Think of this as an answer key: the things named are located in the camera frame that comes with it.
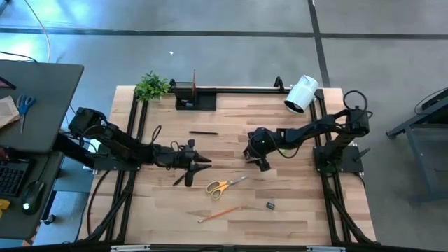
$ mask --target paper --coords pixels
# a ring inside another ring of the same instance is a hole
[[[19,111],[15,107],[11,96],[0,99],[0,128],[20,119]]]

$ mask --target green plant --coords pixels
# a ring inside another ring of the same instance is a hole
[[[159,98],[163,94],[168,93],[169,85],[167,79],[160,79],[153,71],[141,77],[141,82],[135,87],[137,99],[140,101],[148,101],[153,98]]]

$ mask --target wooden table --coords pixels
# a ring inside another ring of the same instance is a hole
[[[113,100],[109,121],[123,131],[129,118],[133,89],[117,87]],[[323,91],[329,114],[344,108],[341,89],[326,88]],[[177,111],[173,95],[163,97],[162,101],[152,101],[142,141],[149,143],[153,130],[161,125],[157,144],[169,146],[173,140],[186,144],[187,140],[196,139],[195,149],[212,159],[213,167],[197,173],[193,186],[186,188],[183,184],[172,186],[183,170],[143,166],[137,173],[126,243],[330,244],[322,183],[312,158],[314,140],[304,142],[296,157],[290,160],[278,153],[270,153],[267,160],[271,169],[265,172],[254,164],[246,164],[242,154],[247,146],[247,132],[256,127],[275,130],[277,127],[301,127],[311,122],[309,110],[300,115],[289,112],[284,106],[285,97],[285,94],[218,94],[216,111]],[[137,134],[140,108],[141,103],[133,137]],[[190,130],[218,132],[219,136],[191,135]],[[219,200],[213,200],[205,193],[205,186],[212,181],[244,175],[249,178],[228,188]],[[92,229],[111,207],[116,176],[117,172],[112,171],[106,177],[94,199]],[[99,177],[95,177],[92,190]],[[375,240],[360,179],[353,174],[341,174],[341,184],[347,211],[359,228]],[[271,197],[275,197],[274,211],[265,206]],[[238,206],[242,208],[204,223],[197,222]],[[121,212],[118,216],[115,233]],[[335,214],[335,218],[339,237],[342,237],[339,214]],[[80,238],[86,237],[86,233],[84,221]]]

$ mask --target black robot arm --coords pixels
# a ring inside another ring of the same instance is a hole
[[[327,115],[320,120],[312,122],[299,129],[282,129],[275,132],[264,127],[257,128],[254,132],[248,133],[248,146],[244,150],[244,157],[249,162],[256,163],[260,170],[267,171],[270,164],[266,161],[266,155],[272,151],[281,149],[298,148],[307,139],[321,134],[336,132],[339,135],[335,140],[325,143],[323,158],[329,162],[337,161],[341,158],[342,151],[355,137],[363,137],[369,133],[368,111],[356,108],[346,108],[334,115]],[[338,118],[346,116],[346,123],[339,124]]]
[[[197,162],[211,162],[210,159],[201,156],[193,149],[195,140],[190,139],[186,145],[177,145],[177,150],[171,146],[161,146],[154,143],[162,127],[159,125],[149,144],[140,143],[137,139],[121,131],[117,125],[106,120],[106,116],[90,108],[79,108],[69,126],[74,138],[82,140],[96,139],[101,142],[98,154],[92,154],[95,164],[101,164],[102,159],[113,158],[122,163],[157,165],[167,169],[184,169],[185,185],[193,184],[193,176],[196,172],[211,167],[210,164],[198,164]]]

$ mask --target concrete floor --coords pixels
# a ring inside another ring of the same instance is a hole
[[[306,0],[29,0],[48,28],[157,31],[313,32]],[[448,2],[443,0],[315,0],[321,32],[448,34]],[[21,0],[0,16],[0,28],[39,28]],[[46,60],[40,34],[1,34],[0,50]],[[199,85],[271,86],[302,74],[321,82],[314,38],[212,36],[50,35],[52,62],[83,64],[85,73],[73,106],[108,114],[115,86],[134,85],[150,70]],[[448,40],[323,39],[331,87],[357,89],[369,99],[371,133],[357,140],[371,147],[364,158],[366,192],[379,242],[448,251],[447,201],[411,206],[424,193],[405,136],[384,135],[413,116],[415,104],[448,79]],[[80,220],[82,196],[58,196],[53,213]],[[67,202],[79,202],[73,209]],[[73,241],[73,221],[41,228],[39,244]]]

